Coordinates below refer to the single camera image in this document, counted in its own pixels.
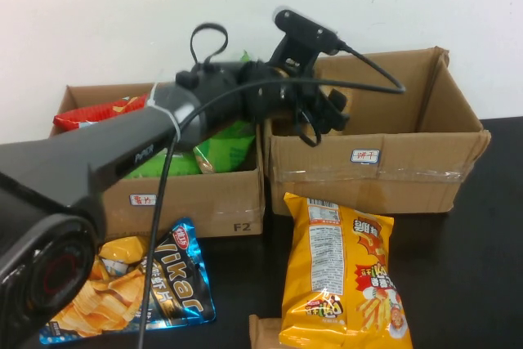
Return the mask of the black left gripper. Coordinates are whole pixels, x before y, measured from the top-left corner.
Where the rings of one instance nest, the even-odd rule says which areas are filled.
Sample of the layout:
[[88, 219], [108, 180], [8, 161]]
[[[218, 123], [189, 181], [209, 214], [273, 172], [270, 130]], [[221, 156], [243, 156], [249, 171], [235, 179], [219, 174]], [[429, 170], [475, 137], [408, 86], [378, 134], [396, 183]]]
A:
[[242, 67], [242, 84], [247, 116], [260, 123], [272, 117], [290, 117], [302, 121], [312, 117], [316, 133], [342, 132], [349, 122], [345, 114], [348, 98], [332, 88], [326, 96], [311, 76], [285, 76], [261, 61], [249, 61]]

